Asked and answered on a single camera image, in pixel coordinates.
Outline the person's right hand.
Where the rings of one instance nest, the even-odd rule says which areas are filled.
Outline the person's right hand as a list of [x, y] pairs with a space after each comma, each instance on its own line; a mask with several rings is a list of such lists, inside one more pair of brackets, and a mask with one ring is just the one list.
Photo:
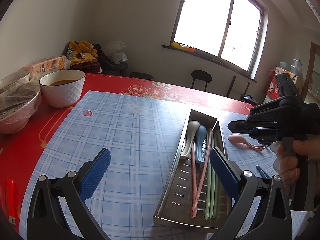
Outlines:
[[[317, 186], [316, 196], [319, 197], [319, 136], [311, 136], [308, 140], [295, 140], [292, 144], [294, 151], [303, 157], [316, 161], [317, 164]], [[280, 175], [285, 190], [289, 192], [290, 186], [295, 184], [300, 176], [298, 168], [298, 159], [289, 156], [281, 141], [275, 141], [271, 144], [270, 149], [277, 155], [273, 163], [273, 168]]]

